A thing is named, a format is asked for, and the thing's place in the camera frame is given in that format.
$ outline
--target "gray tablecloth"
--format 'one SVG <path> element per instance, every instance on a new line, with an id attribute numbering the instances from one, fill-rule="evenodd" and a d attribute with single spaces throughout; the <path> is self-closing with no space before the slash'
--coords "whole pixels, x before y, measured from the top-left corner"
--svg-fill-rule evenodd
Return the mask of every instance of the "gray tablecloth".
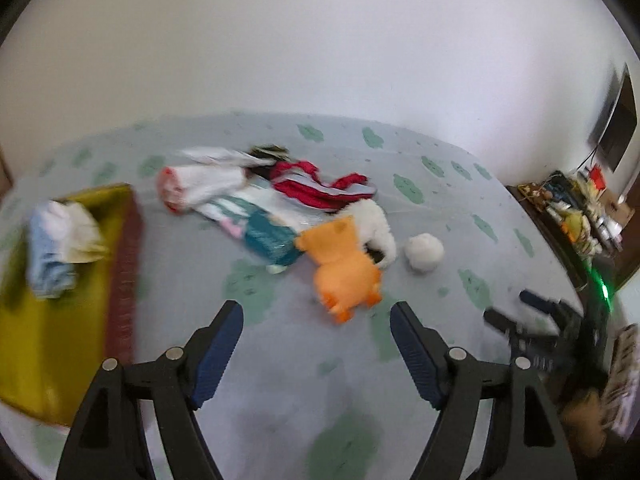
<path id="1" fill-rule="evenodd" d="M 400 256 L 384 273 L 384 300 L 336 326 L 315 299 L 316 266 L 306 256 L 284 274 L 270 275 L 263 261 L 212 222 L 197 214 L 173 216 L 158 202 L 154 175 L 164 165 L 186 162 L 181 148 L 272 142 L 328 176 L 367 175 L 398 245 L 429 232 L 442 240 L 444 261 L 418 275 Z M 2 261 L 37 201 L 122 181 L 135 186 L 146 224 L 137 359 L 152 360 L 183 344 L 227 298 L 247 312 L 218 392 L 197 412 L 226 480 L 411 476 L 437 413 L 418 396 L 391 337 L 388 311 L 397 300 L 406 300 L 449 344 L 496 362 L 507 362 L 509 350 L 482 322 L 488 306 L 550 331 L 547 318 L 520 304 L 523 288 L 578 306 L 542 236 L 475 157 L 403 128 L 322 116 L 166 118 L 67 144 L 4 200 Z M 158 478 L 171 478 L 152 410 L 143 409 Z M 465 475 L 479 463 L 489 416 L 484 402 Z M 0 431 L 33 472 L 54 478 L 64 431 L 3 405 Z"/>

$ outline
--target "black monitor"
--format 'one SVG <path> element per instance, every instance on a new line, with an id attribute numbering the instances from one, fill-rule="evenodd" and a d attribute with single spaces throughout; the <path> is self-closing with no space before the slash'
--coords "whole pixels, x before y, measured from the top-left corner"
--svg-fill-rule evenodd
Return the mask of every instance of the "black monitor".
<path id="1" fill-rule="evenodd" d="M 622 84 L 610 106 L 608 116 L 604 132 L 598 140 L 598 152 L 609 169 L 615 171 L 638 126 L 634 88 L 626 66 Z"/>

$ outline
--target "blue gripper pad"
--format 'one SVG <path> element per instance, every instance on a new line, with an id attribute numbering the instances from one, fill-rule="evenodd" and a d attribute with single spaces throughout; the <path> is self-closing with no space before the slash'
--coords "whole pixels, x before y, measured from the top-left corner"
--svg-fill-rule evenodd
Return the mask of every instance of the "blue gripper pad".
<path id="1" fill-rule="evenodd" d="M 420 396 L 436 410 L 447 400 L 447 371 L 444 353 L 449 347 L 438 332 L 425 329 L 404 301 L 391 308 L 391 333 Z"/>
<path id="2" fill-rule="evenodd" d="M 200 408 L 206 400 L 216 393 L 222 374 L 236 348 L 236 343 L 242 333 L 244 314 L 242 306 L 235 301 L 227 301 L 214 319 L 213 323 L 201 330 L 214 332 L 209 348 L 204 351 L 194 373 L 194 388 L 191 402 Z"/>

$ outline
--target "yellow container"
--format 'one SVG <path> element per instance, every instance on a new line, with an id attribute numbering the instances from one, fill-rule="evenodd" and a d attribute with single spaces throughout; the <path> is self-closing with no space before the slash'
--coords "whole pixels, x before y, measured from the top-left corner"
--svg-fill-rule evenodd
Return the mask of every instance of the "yellow container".
<path id="1" fill-rule="evenodd" d="M 44 422 L 71 426 L 103 359 L 130 361 L 142 220 L 127 184 L 62 200 L 89 210 L 109 253 L 76 265 L 74 290 L 56 300 L 38 300 L 25 277 L 23 229 L 0 287 L 0 399 Z"/>

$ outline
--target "white fluffy ball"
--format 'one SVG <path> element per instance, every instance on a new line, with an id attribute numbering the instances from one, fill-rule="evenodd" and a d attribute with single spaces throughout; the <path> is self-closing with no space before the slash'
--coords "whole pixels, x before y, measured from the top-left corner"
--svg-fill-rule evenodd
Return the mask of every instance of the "white fluffy ball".
<path id="1" fill-rule="evenodd" d="M 408 239 L 404 253 L 415 270 L 427 272 L 435 269 L 444 258 L 444 246 L 435 236 L 422 233 Z"/>

